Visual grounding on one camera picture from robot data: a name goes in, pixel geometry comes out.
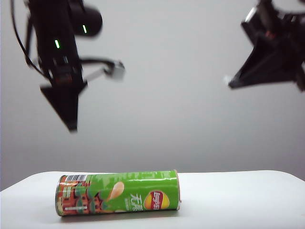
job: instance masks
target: green chip can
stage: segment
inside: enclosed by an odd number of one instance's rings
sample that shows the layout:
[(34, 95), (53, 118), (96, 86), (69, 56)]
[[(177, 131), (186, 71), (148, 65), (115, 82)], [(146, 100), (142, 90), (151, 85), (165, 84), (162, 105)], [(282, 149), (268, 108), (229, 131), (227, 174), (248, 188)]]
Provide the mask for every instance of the green chip can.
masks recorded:
[(179, 209), (176, 170), (62, 176), (55, 207), (60, 216)]

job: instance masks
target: white tabletop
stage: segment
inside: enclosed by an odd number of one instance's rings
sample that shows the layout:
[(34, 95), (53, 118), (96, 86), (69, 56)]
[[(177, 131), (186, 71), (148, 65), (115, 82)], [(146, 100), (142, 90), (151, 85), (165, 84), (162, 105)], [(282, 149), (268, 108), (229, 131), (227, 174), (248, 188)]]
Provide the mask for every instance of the white tabletop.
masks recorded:
[(39, 173), (2, 191), (1, 229), (305, 229), (305, 182), (288, 173), (179, 173), (178, 211), (59, 217), (64, 174), (76, 173)]

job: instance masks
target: lay's chips can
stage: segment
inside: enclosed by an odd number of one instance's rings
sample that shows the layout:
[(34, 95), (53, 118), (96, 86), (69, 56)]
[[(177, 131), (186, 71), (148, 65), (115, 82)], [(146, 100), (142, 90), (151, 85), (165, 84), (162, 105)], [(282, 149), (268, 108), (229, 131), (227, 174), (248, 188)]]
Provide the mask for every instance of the lay's chips can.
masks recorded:
[(55, 196), (60, 216), (179, 209), (179, 204), (176, 170), (64, 175)]

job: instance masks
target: barcode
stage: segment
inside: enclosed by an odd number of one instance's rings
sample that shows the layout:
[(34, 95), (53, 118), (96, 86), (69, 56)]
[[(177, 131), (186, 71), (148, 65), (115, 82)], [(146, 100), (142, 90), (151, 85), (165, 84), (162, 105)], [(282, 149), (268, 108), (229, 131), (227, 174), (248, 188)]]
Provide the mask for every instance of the barcode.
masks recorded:
[(86, 181), (88, 175), (70, 175), (67, 176), (66, 181)]

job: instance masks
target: white background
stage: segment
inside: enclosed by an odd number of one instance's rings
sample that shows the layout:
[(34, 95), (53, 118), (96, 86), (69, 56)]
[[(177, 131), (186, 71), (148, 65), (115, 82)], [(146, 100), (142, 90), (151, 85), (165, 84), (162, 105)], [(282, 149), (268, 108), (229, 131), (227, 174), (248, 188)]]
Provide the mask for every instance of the white background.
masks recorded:
[[(232, 91), (223, 82), (252, 50), (240, 22), (256, 0), (85, 2), (102, 12), (104, 28), (77, 39), (80, 56), (120, 59), (127, 72), (123, 82), (89, 83), (70, 134), (41, 94), (47, 82), (27, 67), (9, 1), (1, 1), (2, 189), (52, 170), (274, 169), (305, 179), (304, 94), (293, 83)], [(274, 2), (305, 10), (296, 0)], [(23, 38), (26, 15), (16, 1)]]

